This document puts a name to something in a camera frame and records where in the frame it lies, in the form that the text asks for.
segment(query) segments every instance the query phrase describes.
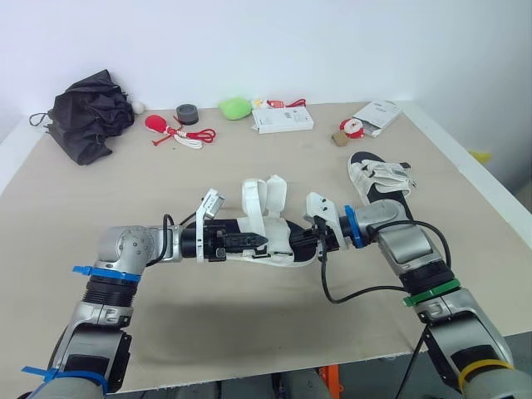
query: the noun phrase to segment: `small box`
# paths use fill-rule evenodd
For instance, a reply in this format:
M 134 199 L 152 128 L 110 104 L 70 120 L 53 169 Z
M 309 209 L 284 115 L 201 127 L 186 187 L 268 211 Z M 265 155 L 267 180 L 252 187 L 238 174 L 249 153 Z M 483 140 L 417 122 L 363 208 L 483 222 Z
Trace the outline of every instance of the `small box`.
M 260 134 L 279 131 L 310 131 L 313 118 L 304 106 L 253 110 L 255 128 Z
M 390 101 L 372 101 L 354 114 L 353 117 L 362 121 L 365 135 L 377 137 L 400 114 L 401 108 Z

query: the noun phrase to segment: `duct tape roll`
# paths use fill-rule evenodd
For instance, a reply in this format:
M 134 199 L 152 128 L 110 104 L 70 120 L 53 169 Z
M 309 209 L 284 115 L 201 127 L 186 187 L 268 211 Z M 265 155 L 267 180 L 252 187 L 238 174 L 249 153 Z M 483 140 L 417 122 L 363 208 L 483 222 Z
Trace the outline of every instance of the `duct tape roll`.
M 181 125 L 193 125 L 200 120 L 198 116 L 198 108 L 192 104 L 183 104 L 175 108 L 177 113 L 177 120 Z

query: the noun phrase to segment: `green ring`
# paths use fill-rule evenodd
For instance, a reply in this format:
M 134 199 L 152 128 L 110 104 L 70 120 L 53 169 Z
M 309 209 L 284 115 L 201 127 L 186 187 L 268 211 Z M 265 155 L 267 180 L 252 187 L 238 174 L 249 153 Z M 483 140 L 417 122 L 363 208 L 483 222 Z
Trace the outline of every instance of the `green ring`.
M 412 295 L 411 297 L 406 297 L 403 299 L 403 302 L 408 307 L 411 307 L 411 306 L 417 305 L 419 302 L 423 302 L 423 301 L 426 301 L 427 299 L 437 297 L 438 295 L 442 295 L 443 293 L 446 293 L 458 287 L 460 287 L 460 281 L 458 281 L 456 278 L 453 278 L 451 281 L 448 281 L 447 283 L 443 283 L 442 285 L 438 285 L 437 287 L 431 288 L 422 293 Z

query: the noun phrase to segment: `blue ring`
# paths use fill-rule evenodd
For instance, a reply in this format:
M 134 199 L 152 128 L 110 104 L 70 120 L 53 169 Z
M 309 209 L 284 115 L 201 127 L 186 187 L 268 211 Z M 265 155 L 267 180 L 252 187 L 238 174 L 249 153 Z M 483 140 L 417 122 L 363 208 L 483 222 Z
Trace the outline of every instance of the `blue ring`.
M 84 276 L 117 278 L 119 280 L 134 281 L 135 283 L 140 281 L 138 274 L 107 270 L 106 268 L 93 268 L 92 266 L 74 266 L 72 272 L 81 273 Z
M 43 385 L 48 384 L 51 380 L 55 378 L 85 378 L 92 381 L 96 381 L 101 385 L 101 390 L 103 391 L 103 396 L 107 395 L 109 391 L 109 386 L 107 380 L 97 372 L 86 372 L 86 371 L 73 371 L 73 372 L 59 372 L 56 368 L 50 368 L 48 370 L 43 370 L 41 368 L 25 366 L 22 369 L 23 372 L 29 372 L 30 374 L 36 374 L 38 376 L 44 377 L 44 384 L 42 384 L 38 389 L 41 389 Z
M 355 247 L 362 248 L 364 246 L 364 243 L 362 242 L 362 236 L 360 235 L 360 229 L 358 228 L 357 216 L 355 215 L 355 211 L 349 205 L 345 206 L 345 210 L 347 220 L 349 220 L 349 224 L 351 225 L 352 241 Z

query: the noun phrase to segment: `orange stand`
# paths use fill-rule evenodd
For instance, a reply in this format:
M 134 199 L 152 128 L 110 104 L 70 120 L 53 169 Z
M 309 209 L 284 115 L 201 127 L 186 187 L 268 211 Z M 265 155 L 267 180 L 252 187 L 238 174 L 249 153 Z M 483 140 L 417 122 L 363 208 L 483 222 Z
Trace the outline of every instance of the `orange stand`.
M 331 395 L 334 399 L 340 399 L 340 392 L 343 391 L 343 387 L 340 385 L 340 371 L 337 364 L 332 366 L 320 367 L 319 375 L 325 381 L 325 385 L 329 388 Z

